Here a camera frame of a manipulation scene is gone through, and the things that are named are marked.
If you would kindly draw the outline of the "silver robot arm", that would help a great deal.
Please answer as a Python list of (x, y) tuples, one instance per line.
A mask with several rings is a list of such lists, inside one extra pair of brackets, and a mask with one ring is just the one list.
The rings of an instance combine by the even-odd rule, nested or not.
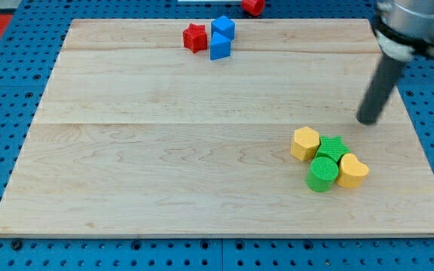
[(373, 32), (382, 54), (356, 113), (365, 125), (377, 123), (414, 56), (434, 59), (434, 0), (380, 0), (375, 8)]

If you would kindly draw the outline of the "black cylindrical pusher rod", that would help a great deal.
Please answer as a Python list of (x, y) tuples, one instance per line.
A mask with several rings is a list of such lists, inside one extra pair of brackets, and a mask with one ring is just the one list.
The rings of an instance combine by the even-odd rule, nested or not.
[(356, 119), (361, 124), (375, 125), (377, 123), (406, 65), (407, 62), (394, 59), (385, 53), (382, 54), (356, 113)]

